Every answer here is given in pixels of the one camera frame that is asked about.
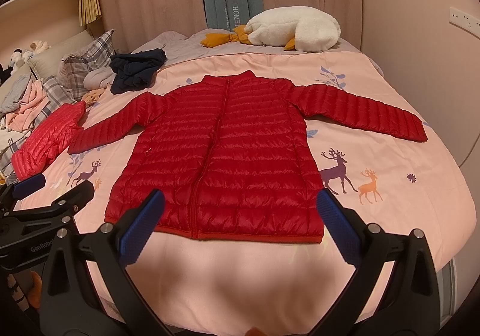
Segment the electrical outlet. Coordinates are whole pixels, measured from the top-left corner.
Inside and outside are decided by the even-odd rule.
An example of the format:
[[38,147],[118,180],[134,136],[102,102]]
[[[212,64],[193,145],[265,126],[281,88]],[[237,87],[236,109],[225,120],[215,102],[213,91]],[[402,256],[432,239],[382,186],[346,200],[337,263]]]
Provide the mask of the electrical outlet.
[[455,9],[455,7],[450,7],[450,22],[480,38],[480,19]]

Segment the wall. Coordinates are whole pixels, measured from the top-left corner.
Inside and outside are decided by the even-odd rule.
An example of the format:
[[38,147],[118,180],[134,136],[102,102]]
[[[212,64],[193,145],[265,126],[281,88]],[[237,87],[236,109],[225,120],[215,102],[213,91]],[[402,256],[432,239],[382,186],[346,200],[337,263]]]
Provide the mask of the wall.
[[[480,39],[449,23],[450,6],[480,18],[478,0],[363,0],[361,49],[382,67],[387,81],[432,126],[461,164],[480,133]],[[477,152],[462,167],[477,214],[479,166]],[[478,243],[479,226],[455,257],[457,303],[480,274]]]
[[13,51],[27,49],[33,40],[44,40],[53,45],[83,29],[78,22],[78,0],[48,0],[2,19],[0,64],[7,68]]

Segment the deer print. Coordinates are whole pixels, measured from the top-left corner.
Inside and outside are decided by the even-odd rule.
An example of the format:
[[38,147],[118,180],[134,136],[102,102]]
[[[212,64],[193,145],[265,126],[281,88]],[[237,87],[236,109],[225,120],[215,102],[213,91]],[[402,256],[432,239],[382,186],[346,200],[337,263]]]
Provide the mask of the deer print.
[[370,202],[370,199],[367,198],[367,193],[368,192],[373,192],[373,197],[375,198],[375,202],[377,202],[377,194],[380,197],[380,199],[383,201],[382,196],[380,193],[377,191],[377,177],[375,175],[375,171],[369,170],[368,168],[365,169],[365,173],[360,172],[363,176],[366,176],[367,178],[371,179],[370,183],[363,184],[361,185],[358,189],[360,190],[360,194],[358,195],[360,197],[360,204],[363,206],[362,203],[362,195],[365,195],[365,199]]
[[332,179],[336,179],[336,178],[340,178],[340,180],[342,181],[342,190],[343,190],[343,194],[346,194],[347,192],[345,191],[345,186],[344,186],[344,180],[346,179],[348,183],[350,183],[350,186],[352,186],[352,189],[354,191],[357,192],[357,189],[355,187],[353,187],[353,184],[352,182],[350,181],[349,178],[347,178],[347,167],[345,167],[345,164],[347,163],[347,161],[345,159],[343,159],[343,157],[345,156],[345,154],[343,154],[342,152],[340,152],[338,149],[337,151],[335,152],[335,150],[333,148],[330,148],[330,150],[328,151],[328,154],[331,156],[331,157],[328,157],[327,155],[325,155],[325,152],[322,152],[322,156],[323,157],[326,157],[328,160],[335,160],[337,162],[337,166],[336,167],[332,167],[332,168],[326,168],[326,169],[322,169],[320,171],[320,176],[322,177],[322,180],[325,184],[325,187],[328,188],[333,194],[335,195],[338,195],[337,192],[335,192],[329,185],[329,181],[332,180]]
[[102,165],[102,162],[100,160],[94,161],[92,163],[92,170],[90,172],[81,172],[78,178],[75,178],[72,182],[70,187],[74,186],[75,181],[77,181],[77,184],[80,180],[82,179],[90,179],[90,177],[97,171],[98,167]]

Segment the jacket collar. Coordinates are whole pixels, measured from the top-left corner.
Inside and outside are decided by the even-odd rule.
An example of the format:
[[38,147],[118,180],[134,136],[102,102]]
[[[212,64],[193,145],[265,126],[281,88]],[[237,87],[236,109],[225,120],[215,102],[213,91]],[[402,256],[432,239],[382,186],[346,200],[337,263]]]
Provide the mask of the jacket collar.
[[229,76],[212,76],[212,75],[205,75],[202,79],[203,83],[208,83],[211,85],[224,85],[227,81],[231,83],[240,83],[249,79],[255,78],[255,74],[248,70],[242,72],[238,75],[229,75]]

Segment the screw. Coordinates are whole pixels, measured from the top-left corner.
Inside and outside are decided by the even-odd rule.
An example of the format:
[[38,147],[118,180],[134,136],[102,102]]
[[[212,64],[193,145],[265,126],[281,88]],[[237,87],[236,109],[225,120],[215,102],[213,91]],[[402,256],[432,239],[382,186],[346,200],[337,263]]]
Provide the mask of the screw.
[[105,224],[102,224],[102,226],[100,227],[100,232],[110,233],[112,232],[112,229],[113,229],[113,225],[109,222],[106,222]]
[[380,233],[380,231],[382,230],[382,228],[380,228],[380,225],[378,224],[369,224],[368,225],[368,230],[370,231],[370,233]]
[[418,229],[418,228],[413,230],[413,235],[414,235],[417,239],[421,239],[421,238],[423,238],[423,236],[425,236],[425,234],[423,233],[423,230]]
[[68,230],[66,230],[64,227],[62,229],[59,229],[57,231],[57,237],[59,237],[60,239],[63,239],[68,233]]

